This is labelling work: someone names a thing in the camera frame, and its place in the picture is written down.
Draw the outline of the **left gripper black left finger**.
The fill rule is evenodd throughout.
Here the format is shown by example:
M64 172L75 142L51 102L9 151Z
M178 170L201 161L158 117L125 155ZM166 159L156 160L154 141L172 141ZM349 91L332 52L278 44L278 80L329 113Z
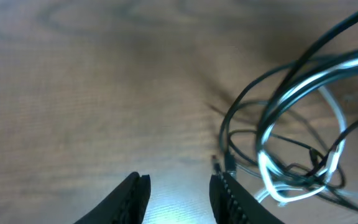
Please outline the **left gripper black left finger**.
M75 224L142 224L150 194L150 176L132 172Z

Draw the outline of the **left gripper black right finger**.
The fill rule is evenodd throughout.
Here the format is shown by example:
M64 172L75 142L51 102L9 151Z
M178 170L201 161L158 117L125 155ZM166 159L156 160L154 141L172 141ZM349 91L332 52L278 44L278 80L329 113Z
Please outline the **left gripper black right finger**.
M283 224L225 172L211 176L209 200L218 224Z

